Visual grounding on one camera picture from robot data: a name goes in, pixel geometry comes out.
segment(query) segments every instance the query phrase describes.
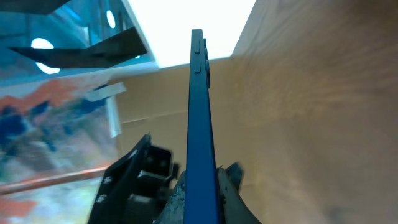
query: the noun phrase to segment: metal screw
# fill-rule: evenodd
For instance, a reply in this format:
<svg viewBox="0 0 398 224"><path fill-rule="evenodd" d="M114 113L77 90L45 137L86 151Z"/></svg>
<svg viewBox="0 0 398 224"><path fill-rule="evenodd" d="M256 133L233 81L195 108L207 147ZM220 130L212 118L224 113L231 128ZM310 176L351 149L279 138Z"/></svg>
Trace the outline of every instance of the metal screw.
<svg viewBox="0 0 398 224"><path fill-rule="evenodd" d="M106 195L100 195L100 196L95 200L95 202L96 202L96 203L101 203L101 202L103 202L103 201L105 200L105 198L106 198Z"/></svg>
<svg viewBox="0 0 398 224"><path fill-rule="evenodd" d="M110 182L112 182L112 177L105 177L103 184L108 184Z"/></svg>

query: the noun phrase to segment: wooden surface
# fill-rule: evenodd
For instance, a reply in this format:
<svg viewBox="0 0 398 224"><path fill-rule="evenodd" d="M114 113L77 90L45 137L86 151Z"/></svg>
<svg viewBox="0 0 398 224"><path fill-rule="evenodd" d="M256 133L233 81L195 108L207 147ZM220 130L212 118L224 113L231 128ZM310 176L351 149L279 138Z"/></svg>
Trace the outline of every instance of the wooden surface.
<svg viewBox="0 0 398 224"><path fill-rule="evenodd" d="M398 2L258 0L210 63L216 159L263 223L398 223ZM123 148L185 164L188 67L123 80Z"/></svg>

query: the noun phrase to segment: ceiling light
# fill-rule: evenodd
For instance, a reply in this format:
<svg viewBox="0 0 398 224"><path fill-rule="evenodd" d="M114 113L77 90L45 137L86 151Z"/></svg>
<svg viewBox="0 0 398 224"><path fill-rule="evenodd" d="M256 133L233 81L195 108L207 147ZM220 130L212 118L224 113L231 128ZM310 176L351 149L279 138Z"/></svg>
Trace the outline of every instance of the ceiling light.
<svg viewBox="0 0 398 224"><path fill-rule="evenodd" d="M37 49L53 49L54 46L46 39L43 38L36 38L32 41L32 43L30 44L31 47L33 48L37 48ZM50 68L42 63L36 62L36 65L38 66L38 68L43 71L46 74L55 74L60 72L59 68Z"/></svg>
<svg viewBox="0 0 398 224"><path fill-rule="evenodd" d="M112 29L115 28L116 23L115 23L115 21L114 21L113 13L112 13L110 10L106 11L106 18L107 18L107 20L108 20L109 26L110 26Z"/></svg>

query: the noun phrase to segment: round light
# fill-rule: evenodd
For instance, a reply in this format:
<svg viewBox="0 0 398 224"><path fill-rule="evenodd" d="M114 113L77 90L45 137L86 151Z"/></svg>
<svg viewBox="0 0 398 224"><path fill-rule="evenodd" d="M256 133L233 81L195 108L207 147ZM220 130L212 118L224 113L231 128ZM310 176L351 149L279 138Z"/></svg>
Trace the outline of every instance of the round light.
<svg viewBox="0 0 398 224"><path fill-rule="evenodd" d="M116 23L114 21L113 13L110 10L106 11L106 18L108 19L109 26L113 29L116 26Z"/></svg>
<svg viewBox="0 0 398 224"><path fill-rule="evenodd" d="M38 49L53 49L54 46L46 39L43 38L36 38L32 41L32 43L30 44L31 47L33 48L38 48ZM36 62L36 65L38 66L38 68L43 71L46 74L55 74L60 72L59 68L50 68L42 63Z"/></svg>

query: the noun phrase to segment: bright white light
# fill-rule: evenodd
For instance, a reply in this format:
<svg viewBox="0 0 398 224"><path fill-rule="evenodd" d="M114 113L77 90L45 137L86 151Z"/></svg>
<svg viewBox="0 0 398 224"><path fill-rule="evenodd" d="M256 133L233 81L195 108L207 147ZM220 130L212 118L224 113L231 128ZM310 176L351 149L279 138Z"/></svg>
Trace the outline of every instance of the bright white light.
<svg viewBox="0 0 398 224"><path fill-rule="evenodd" d="M33 48L38 48L38 49L53 49L54 46L46 39L43 38L36 38L32 41L32 43L30 44L31 47ZM55 74L60 72L59 68L50 68L42 63L36 62L36 65L38 66L38 68L43 71L46 74Z"/></svg>
<svg viewBox="0 0 398 224"><path fill-rule="evenodd" d="M209 59L231 56L256 2L201 0L198 4L197 1L187 0L127 1L160 68L189 63L192 29L203 29ZM206 15L194 16L199 12Z"/></svg>
<svg viewBox="0 0 398 224"><path fill-rule="evenodd" d="M112 13L110 10L106 11L106 18L108 19L108 24L109 24L109 26L110 26L112 29L115 28L116 23L115 23L115 21L114 21L113 13Z"/></svg>

